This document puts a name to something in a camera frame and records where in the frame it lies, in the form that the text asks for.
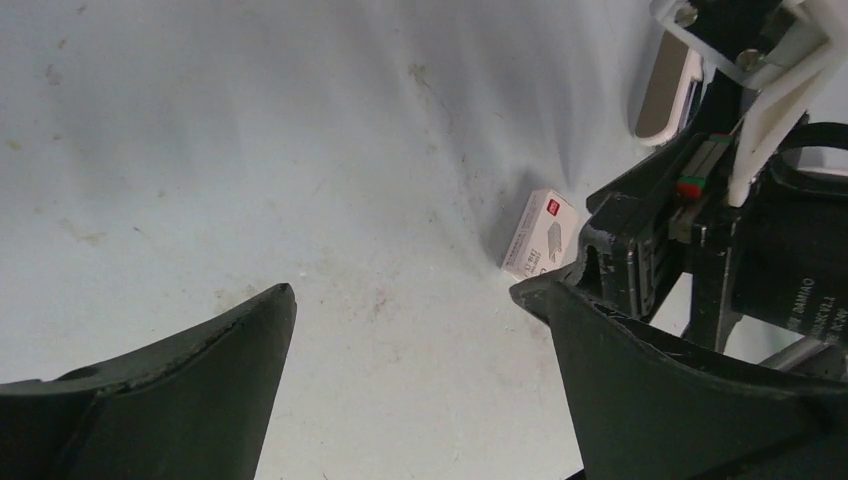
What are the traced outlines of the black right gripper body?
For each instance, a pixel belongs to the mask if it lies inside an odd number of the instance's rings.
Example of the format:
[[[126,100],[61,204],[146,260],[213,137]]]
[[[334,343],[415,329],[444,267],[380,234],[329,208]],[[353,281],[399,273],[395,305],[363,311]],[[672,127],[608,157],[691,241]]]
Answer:
[[[605,312],[647,323],[689,274],[691,343],[722,351],[748,316],[845,346],[847,181],[792,163],[803,149],[846,146],[844,124],[794,128],[732,207],[733,139],[684,134],[593,194],[577,260],[516,284],[511,297],[547,321],[548,289],[565,284]]]

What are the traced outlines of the white staple box sleeve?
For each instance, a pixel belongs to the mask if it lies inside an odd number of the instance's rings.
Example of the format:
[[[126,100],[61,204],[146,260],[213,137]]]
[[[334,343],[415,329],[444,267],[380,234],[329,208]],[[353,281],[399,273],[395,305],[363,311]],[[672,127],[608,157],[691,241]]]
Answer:
[[[552,189],[531,193],[501,265],[517,281],[562,268],[577,211]]]

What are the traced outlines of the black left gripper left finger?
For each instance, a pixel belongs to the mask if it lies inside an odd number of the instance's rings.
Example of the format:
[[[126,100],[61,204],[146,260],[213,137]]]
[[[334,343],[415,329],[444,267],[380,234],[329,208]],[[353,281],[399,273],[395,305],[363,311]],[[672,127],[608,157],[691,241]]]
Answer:
[[[2,477],[253,478],[296,312],[277,284],[138,350],[3,384]]]

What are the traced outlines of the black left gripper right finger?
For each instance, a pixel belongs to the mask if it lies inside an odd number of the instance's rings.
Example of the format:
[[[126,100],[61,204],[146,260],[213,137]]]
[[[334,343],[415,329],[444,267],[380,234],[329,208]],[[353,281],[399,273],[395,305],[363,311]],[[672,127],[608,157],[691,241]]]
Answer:
[[[847,387],[696,346],[574,289],[547,309],[588,479],[843,479]]]

